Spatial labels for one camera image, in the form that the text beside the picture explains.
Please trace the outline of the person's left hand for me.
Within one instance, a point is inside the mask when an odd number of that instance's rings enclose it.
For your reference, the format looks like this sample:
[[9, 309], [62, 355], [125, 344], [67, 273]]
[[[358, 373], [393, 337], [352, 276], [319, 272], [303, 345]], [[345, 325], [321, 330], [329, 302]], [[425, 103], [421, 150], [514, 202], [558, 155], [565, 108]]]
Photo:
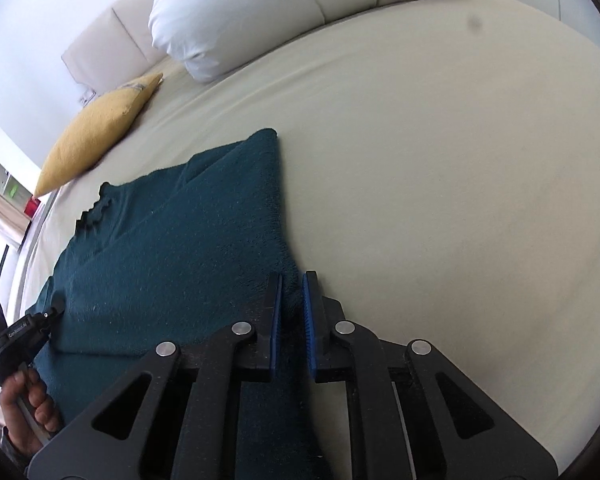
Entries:
[[0, 407], [8, 437], [14, 448], [31, 458], [44, 443], [42, 431], [54, 436], [62, 422], [54, 399], [47, 393], [46, 383], [36, 370], [18, 370], [4, 381]]

